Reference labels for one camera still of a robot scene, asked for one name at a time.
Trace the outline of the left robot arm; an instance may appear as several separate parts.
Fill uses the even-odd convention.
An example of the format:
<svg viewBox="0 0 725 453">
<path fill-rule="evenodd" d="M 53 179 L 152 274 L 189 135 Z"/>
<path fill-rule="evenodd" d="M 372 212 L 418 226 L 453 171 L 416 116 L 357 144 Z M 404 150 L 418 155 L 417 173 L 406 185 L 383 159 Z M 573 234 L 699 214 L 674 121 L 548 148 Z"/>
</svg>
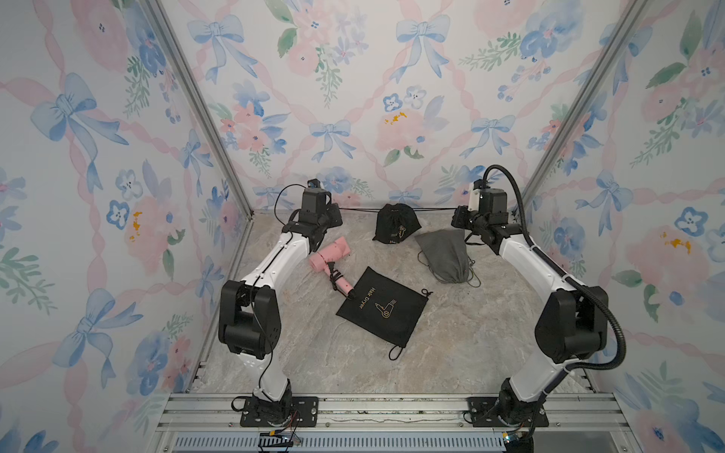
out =
<svg viewBox="0 0 725 453">
<path fill-rule="evenodd" d="M 221 290 L 218 340 L 237 355 L 255 383 L 254 398 L 281 405 L 291 395 L 275 348 L 281 337 L 279 298 L 293 271 L 319 251 L 330 228 L 342 224 L 332 194 L 311 179 L 301 208 L 282 226 L 281 236 L 266 257 L 241 280 L 227 281 Z"/>
</svg>

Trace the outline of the black pouch with gold logo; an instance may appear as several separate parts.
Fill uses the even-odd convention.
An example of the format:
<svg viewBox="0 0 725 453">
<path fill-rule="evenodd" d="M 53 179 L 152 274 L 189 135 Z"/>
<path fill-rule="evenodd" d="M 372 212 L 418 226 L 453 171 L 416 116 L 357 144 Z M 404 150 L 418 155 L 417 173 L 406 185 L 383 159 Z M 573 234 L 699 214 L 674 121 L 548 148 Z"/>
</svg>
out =
<svg viewBox="0 0 725 453">
<path fill-rule="evenodd" d="M 415 291 L 366 268 L 336 315 L 393 347 L 388 359 L 397 361 L 407 347 L 432 292 Z"/>
</svg>

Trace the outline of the aluminium front rail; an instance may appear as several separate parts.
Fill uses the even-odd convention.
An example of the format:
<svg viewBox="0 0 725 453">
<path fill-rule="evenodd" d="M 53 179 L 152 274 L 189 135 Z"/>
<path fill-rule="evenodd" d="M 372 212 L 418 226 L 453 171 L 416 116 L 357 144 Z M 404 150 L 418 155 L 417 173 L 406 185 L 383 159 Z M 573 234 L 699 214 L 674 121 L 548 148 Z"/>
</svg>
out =
<svg viewBox="0 0 725 453">
<path fill-rule="evenodd" d="M 498 427 L 479 417 L 490 396 L 321 394 L 280 434 L 241 424 L 240 398 L 183 394 L 168 400 L 149 452 L 638 452 L 612 394 L 552 394 L 542 426 Z"/>
</svg>

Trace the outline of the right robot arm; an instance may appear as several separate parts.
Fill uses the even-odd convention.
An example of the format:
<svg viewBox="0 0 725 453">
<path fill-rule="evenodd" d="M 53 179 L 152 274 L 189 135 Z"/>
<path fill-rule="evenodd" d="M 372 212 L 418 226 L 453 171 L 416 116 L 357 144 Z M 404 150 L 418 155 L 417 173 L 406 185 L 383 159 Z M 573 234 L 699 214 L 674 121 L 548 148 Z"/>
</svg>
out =
<svg viewBox="0 0 725 453">
<path fill-rule="evenodd" d="M 480 237 L 525 277 L 544 303 L 534 327 L 534 352 L 502 383 L 496 405 L 485 415 L 505 426 L 532 425 L 548 394 L 573 366 L 604 349 L 607 319 L 585 295 L 585 287 L 548 258 L 521 225 L 509 221 L 504 190 L 473 189 L 468 205 L 456 209 L 451 224 Z"/>
</svg>

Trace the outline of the pink hair dryer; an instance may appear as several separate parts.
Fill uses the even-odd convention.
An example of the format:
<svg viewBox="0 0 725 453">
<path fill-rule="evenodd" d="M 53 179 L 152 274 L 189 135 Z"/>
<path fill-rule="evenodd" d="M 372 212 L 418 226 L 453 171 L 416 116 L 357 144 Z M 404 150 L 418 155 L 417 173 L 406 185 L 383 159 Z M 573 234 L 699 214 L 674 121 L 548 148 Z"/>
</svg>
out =
<svg viewBox="0 0 725 453">
<path fill-rule="evenodd" d="M 345 297 L 353 293 L 353 286 L 337 268 L 337 262 L 351 253 L 345 237 L 340 237 L 327 247 L 311 254 L 309 263 L 315 273 L 325 273 L 332 288 Z"/>
</svg>

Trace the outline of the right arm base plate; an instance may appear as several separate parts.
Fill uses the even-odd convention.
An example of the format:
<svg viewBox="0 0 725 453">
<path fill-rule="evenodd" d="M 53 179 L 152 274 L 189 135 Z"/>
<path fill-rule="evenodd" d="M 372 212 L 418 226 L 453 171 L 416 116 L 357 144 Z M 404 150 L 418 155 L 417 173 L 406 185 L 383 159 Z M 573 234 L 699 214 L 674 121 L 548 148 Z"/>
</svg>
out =
<svg viewBox="0 0 725 453">
<path fill-rule="evenodd" d="M 536 402 L 520 402 L 495 396 L 470 396 L 466 399 L 468 419 L 475 428 L 547 428 L 549 419 Z"/>
</svg>

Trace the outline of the grey drawstring pouch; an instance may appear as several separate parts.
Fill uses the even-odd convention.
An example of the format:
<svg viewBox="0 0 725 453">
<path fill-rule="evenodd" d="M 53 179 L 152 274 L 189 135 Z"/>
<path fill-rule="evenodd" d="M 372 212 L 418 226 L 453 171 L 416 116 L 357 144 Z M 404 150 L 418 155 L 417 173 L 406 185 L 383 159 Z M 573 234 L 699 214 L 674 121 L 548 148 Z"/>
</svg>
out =
<svg viewBox="0 0 725 453">
<path fill-rule="evenodd" d="M 420 247 L 418 261 L 441 283 L 463 284 L 480 288 L 474 260 L 467 254 L 462 230 L 436 230 L 415 237 Z"/>
</svg>

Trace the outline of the plain black pouch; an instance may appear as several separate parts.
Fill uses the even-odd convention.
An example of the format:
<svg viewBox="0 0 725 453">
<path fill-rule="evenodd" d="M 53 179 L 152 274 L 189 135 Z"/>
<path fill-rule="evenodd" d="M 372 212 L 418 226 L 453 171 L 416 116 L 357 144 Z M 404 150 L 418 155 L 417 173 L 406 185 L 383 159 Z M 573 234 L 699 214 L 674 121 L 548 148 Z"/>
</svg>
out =
<svg viewBox="0 0 725 453">
<path fill-rule="evenodd" d="M 387 203 L 381 208 L 342 208 L 342 211 L 375 215 L 371 239 L 383 245 L 399 245 L 436 230 L 432 221 L 440 214 L 453 213 L 453 207 L 413 207 L 405 203 Z"/>
</svg>

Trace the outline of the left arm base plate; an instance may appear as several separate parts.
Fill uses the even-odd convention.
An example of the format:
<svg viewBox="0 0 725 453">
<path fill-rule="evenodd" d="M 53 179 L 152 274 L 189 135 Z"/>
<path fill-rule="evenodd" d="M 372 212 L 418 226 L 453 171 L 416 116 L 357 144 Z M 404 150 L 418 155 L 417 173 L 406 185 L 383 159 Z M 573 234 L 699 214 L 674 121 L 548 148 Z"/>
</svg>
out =
<svg viewBox="0 0 725 453">
<path fill-rule="evenodd" d="M 276 402 L 251 396 L 239 409 L 239 425 L 242 428 L 314 428 L 318 408 L 317 396 L 290 396 Z"/>
</svg>

